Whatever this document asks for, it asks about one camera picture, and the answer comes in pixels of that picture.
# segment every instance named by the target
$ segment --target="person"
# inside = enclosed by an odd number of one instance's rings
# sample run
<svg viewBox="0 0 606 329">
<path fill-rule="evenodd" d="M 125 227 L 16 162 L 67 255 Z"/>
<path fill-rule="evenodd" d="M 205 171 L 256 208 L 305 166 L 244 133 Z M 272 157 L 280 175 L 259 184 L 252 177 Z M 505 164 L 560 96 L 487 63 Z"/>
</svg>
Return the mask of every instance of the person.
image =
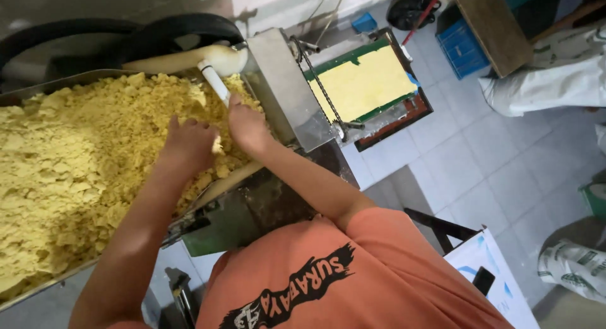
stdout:
<svg viewBox="0 0 606 329">
<path fill-rule="evenodd" d="M 264 116 L 232 95 L 231 138 L 322 217 L 224 253 L 196 328 L 511 328 L 402 211 L 377 208 L 340 177 L 272 138 Z M 70 329 L 143 329 L 141 302 L 171 213 L 212 167 L 217 129 L 170 121 L 165 146 L 80 297 Z"/>
</svg>

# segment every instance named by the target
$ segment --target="stainless steel panel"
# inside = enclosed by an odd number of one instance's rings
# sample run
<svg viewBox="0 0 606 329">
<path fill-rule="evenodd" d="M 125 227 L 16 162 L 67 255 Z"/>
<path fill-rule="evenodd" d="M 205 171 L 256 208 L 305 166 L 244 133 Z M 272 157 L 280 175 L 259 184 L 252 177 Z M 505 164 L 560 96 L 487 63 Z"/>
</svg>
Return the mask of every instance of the stainless steel panel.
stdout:
<svg viewBox="0 0 606 329">
<path fill-rule="evenodd" d="M 247 43 L 253 57 L 249 61 L 254 62 L 249 63 L 243 74 L 259 97 L 278 138 L 284 143 L 283 138 L 289 133 L 284 129 L 283 117 L 305 152 L 335 138 L 336 132 L 303 77 L 282 31 L 269 29 L 247 39 Z"/>
</svg>

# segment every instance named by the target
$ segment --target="white tiled floor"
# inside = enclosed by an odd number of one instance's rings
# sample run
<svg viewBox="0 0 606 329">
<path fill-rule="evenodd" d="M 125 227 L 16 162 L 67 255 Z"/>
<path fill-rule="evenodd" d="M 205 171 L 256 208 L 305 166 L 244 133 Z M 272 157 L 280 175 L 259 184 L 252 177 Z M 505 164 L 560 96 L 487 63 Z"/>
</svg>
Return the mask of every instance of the white tiled floor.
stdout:
<svg viewBox="0 0 606 329">
<path fill-rule="evenodd" d="M 405 37 L 404 32 L 395 34 Z M 385 140 L 380 151 L 362 153 L 368 170 L 381 171 L 362 179 L 367 186 L 370 180 L 371 185 L 381 182 L 371 189 L 387 205 L 381 190 L 388 188 L 388 180 L 380 177 L 396 168 L 394 160 L 408 164 L 437 217 L 474 229 L 482 224 L 490 228 L 533 307 L 553 287 L 536 275 L 544 241 L 589 215 L 577 189 L 606 168 L 593 126 L 606 122 L 606 112 L 561 108 L 500 116 L 485 102 L 477 75 L 456 79 L 434 34 L 434 25 L 420 30 L 407 50 L 435 111 L 406 128 L 406 135 Z M 392 153 L 399 158 L 390 158 Z M 390 176 L 389 183 L 398 191 L 402 186 L 396 176 Z"/>
</svg>

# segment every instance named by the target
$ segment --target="yellow dough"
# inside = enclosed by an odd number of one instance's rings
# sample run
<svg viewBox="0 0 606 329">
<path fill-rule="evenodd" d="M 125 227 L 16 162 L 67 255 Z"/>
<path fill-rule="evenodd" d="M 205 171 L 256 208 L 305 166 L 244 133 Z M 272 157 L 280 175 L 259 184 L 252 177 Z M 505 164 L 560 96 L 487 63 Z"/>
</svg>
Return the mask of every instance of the yellow dough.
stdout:
<svg viewBox="0 0 606 329">
<path fill-rule="evenodd" d="M 343 122 L 351 122 L 417 90 L 391 46 L 362 55 L 358 61 L 359 65 L 346 62 L 319 75 Z M 316 80 L 309 84 L 326 117 L 330 122 L 335 121 L 335 113 Z"/>
<path fill-rule="evenodd" d="M 262 111 L 239 75 L 224 78 Z M 178 202 L 251 161 L 208 85 L 159 74 L 106 78 L 0 108 L 0 303 L 97 257 L 151 170 L 170 116 L 219 128 L 215 167 Z"/>
</svg>

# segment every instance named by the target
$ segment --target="hand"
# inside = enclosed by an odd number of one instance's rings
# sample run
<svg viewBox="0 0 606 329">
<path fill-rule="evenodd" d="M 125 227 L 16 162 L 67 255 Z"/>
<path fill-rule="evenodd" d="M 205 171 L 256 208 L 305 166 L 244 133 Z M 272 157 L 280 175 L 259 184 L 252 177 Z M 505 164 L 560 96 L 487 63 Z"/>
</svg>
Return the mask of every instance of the hand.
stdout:
<svg viewBox="0 0 606 329">
<path fill-rule="evenodd" d="M 203 170 L 213 166 L 215 157 L 211 148 L 218 129 L 206 122 L 189 118 L 179 125 L 177 116 L 169 122 L 169 134 L 158 156 L 155 170 L 162 170 L 167 177 L 187 183 Z"/>
<path fill-rule="evenodd" d="M 262 113 L 242 104 L 242 97 L 232 93 L 229 100 L 229 129 L 231 138 L 254 159 L 274 141 Z"/>
</svg>

